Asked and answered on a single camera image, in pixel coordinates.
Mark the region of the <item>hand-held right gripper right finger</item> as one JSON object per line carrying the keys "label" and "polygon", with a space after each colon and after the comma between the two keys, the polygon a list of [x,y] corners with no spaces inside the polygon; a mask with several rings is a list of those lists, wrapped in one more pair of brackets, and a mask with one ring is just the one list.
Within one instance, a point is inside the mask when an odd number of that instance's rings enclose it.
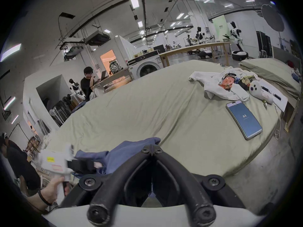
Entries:
{"label": "hand-held right gripper right finger", "polygon": [[163,207],[185,204],[194,226],[210,226],[214,204],[245,209],[243,202],[219,175],[192,174],[181,163],[153,145],[153,192]]}

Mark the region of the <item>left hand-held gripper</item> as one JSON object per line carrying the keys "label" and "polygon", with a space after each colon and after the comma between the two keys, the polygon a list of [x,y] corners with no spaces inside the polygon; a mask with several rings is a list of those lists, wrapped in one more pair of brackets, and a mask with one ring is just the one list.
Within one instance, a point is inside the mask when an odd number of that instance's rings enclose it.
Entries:
{"label": "left hand-held gripper", "polygon": [[[49,171],[53,176],[64,176],[69,182],[73,172],[77,174],[105,174],[106,166],[100,158],[74,158],[74,146],[65,144],[62,152],[42,149],[39,154],[41,167]],[[58,187],[58,196],[65,196],[65,187]]]}

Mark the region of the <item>person's left hand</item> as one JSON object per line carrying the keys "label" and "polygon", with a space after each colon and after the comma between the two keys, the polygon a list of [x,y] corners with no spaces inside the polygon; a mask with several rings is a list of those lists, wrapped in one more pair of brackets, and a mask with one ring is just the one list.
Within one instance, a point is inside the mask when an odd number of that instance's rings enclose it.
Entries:
{"label": "person's left hand", "polygon": [[58,198],[58,187],[63,186],[64,181],[64,176],[53,177],[47,186],[38,192],[41,200],[48,206],[52,205]]}

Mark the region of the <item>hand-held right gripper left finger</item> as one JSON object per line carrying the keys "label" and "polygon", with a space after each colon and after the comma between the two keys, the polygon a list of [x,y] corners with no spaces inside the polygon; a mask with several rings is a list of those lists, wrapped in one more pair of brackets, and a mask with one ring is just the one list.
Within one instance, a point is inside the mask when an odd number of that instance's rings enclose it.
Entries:
{"label": "hand-held right gripper left finger", "polygon": [[146,145],[108,175],[84,175],[59,209],[89,205],[88,221],[108,226],[116,205],[141,207],[152,192],[152,145]]}

